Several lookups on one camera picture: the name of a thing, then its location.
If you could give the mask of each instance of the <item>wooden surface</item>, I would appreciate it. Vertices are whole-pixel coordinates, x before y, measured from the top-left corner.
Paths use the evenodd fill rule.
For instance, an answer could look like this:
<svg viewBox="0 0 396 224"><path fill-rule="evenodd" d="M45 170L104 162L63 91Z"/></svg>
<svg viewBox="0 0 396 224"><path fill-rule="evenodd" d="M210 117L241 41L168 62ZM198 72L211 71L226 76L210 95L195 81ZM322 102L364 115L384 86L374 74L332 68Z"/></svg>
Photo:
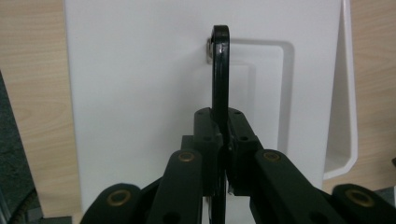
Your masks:
<svg viewBox="0 0 396 224"><path fill-rule="evenodd" d="M368 189L396 185L396 1L352 0L359 157L346 175L324 182Z"/></svg>
<svg viewBox="0 0 396 224"><path fill-rule="evenodd" d="M0 1L0 69L45 217L79 213L62 0Z"/></svg>
<svg viewBox="0 0 396 224"><path fill-rule="evenodd" d="M396 1L352 0L359 158L324 188L396 185ZM46 217L80 211L64 9L0 1L0 69Z"/></svg>

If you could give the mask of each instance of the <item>wooden table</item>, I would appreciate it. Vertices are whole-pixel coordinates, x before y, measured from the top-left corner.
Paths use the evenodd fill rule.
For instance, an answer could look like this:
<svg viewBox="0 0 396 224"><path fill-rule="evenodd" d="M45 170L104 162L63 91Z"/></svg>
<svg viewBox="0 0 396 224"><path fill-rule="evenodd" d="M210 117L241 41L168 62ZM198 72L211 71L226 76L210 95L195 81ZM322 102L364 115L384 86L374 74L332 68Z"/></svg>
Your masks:
<svg viewBox="0 0 396 224"><path fill-rule="evenodd" d="M359 158L324 182L396 185L396 2L352 0ZM80 219L61 0L0 0L0 69L45 217Z"/></svg>

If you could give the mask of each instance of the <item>metal screw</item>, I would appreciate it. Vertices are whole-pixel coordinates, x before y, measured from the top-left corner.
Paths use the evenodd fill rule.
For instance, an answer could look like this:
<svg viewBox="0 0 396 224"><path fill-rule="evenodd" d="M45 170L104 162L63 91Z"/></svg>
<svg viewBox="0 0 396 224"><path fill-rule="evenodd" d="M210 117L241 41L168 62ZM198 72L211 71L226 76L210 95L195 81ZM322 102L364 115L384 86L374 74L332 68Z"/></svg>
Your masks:
<svg viewBox="0 0 396 224"><path fill-rule="evenodd" d="M268 161L280 161L280 156L275 152L264 152L262 155Z"/></svg>
<svg viewBox="0 0 396 224"><path fill-rule="evenodd" d="M370 195L358 189L346 190L346 196L353 203L356 203L363 207L373 207L375 205L375 202Z"/></svg>
<svg viewBox="0 0 396 224"><path fill-rule="evenodd" d="M118 189L107 197L107 203L110 206L121 206L131 199L131 192L126 189Z"/></svg>
<svg viewBox="0 0 396 224"><path fill-rule="evenodd" d="M193 161L194 154L192 154L191 152L182 152L178 155L178 159L180 161Z"/></svg>

